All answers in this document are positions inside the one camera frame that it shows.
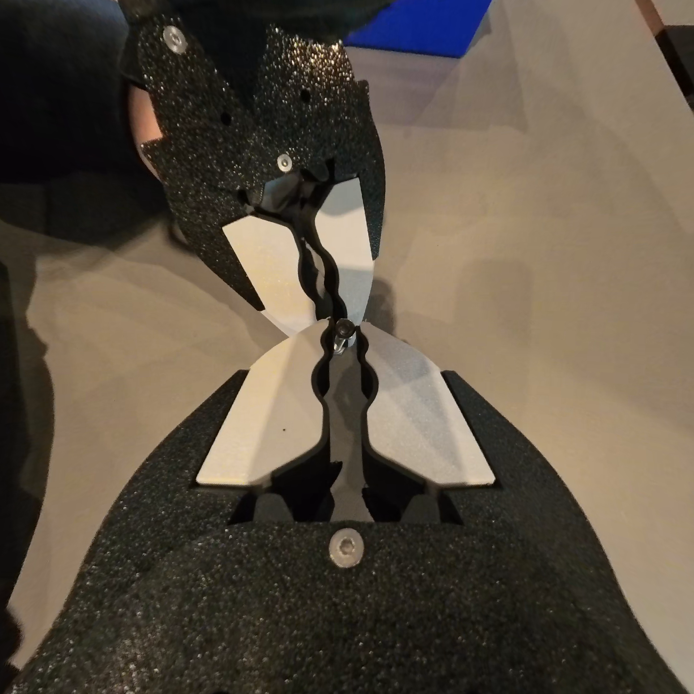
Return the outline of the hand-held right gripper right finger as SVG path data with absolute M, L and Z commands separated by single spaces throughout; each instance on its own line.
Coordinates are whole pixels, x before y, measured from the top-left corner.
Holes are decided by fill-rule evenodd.
M 364 480 L 379 496 L 489 487 L 496 477 L 438 366 L 370 323 L 358 354 L 367 406 L 361 419 Z

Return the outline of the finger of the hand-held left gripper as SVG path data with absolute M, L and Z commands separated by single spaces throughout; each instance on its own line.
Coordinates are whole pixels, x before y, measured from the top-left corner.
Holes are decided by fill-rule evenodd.
M 315 184 L 309 197 L 309 297 L 315 321 L 335 317 L 360 324 L 373 276 L 359 179 Z
M 284 334 L 331 316 L 324 264 L 290 226 L 247 216 L 222 231 L 264 306 L 262 314 Z

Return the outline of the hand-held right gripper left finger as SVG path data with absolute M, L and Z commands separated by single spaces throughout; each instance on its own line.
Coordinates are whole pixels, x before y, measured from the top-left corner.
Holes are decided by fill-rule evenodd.
M 286 484 L 294 471 L 330 463 L 321 370 L 333 323 L 286 338 L 249 369 L 196 476 L 203 487 Z

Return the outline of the person's left forearm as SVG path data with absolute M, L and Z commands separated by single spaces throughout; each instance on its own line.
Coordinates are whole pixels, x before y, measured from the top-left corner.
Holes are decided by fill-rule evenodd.
M 1 183 L 147 173 L 120 70 L 115 1 L 1 2 Z

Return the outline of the person's left hand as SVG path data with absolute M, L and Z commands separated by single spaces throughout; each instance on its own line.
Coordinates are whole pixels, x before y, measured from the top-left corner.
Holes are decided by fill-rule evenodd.
M 163 135 L 149 93 L 136 85 L 128 88 L 128 118 L 135 150 L 146 168 L 158 179 L 158 172 L 145 156 L 142 147 L 147 142 L 160 140 Z

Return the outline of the blue plastic bin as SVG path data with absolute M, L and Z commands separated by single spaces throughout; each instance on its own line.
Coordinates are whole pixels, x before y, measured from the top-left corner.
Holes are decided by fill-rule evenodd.
M 395 1 L 344 39 L 351 47 L 461 58 L 491 1 Z

